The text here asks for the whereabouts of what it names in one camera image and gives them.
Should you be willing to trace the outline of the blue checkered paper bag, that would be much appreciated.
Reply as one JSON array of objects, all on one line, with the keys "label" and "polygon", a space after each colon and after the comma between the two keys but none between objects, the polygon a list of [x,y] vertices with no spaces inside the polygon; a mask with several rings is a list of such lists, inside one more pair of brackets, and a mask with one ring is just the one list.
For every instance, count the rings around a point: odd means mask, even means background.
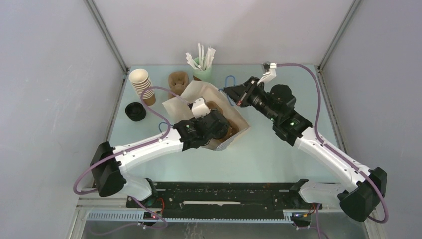
[{"label": "blue checkered paper bag", "polygon": [[[212,139],[203,148],[222,151],[227,149],[234,141],[244,136],[250,129],[247,121],[241,116],[240,112],[232,106],[227,99],[227,95],[222,93],[216,86],[204,81],[192,81],[182,92],[181,98],[188,103],[193,103],[198,98],[203,98],[204,103],[212,109],[216,107],[228,119],[232,132],[223,139]],[[173,123],[181,120],[189,120],[194,117],[191,109],[182,100],[173,97],[163,102],[170,119]]]}]

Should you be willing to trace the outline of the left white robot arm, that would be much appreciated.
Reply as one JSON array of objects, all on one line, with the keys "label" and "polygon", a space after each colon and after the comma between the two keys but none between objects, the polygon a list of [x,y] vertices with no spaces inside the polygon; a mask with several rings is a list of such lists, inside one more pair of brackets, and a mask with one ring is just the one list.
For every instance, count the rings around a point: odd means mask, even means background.
[{"label": "left white robot arm", "polygon": [[166,154],[197,149],[212,139],[222,139],[229,129],[228,119],[213,109],[202,117],[182,120],[165,133],[133,144],[117,147],[108,141],[100,144],[91,161],[98,195],[126,194],[145,207],[154,206],[157,192],[152,180],[135,176],[131,170]]}]

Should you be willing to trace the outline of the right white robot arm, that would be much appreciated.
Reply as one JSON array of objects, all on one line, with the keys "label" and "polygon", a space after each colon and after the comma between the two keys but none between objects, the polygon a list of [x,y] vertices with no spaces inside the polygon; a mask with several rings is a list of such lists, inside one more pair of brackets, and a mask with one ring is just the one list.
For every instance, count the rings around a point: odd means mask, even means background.
[{"label": "right white robot arm", "polygon": [[363,222],[384,201],[387,173],[371,169],[325,140],[312,123],[295,111],[296,98],[287,85],[274,85],[269,92],[258,78],[225,87],[223,91],[240,107],[253,106],[273,123],[276,136],[313,156],[338,180],[339,184],[300,180],[289,195],[295,208],[307,203],[339,206],[350,218]]}]

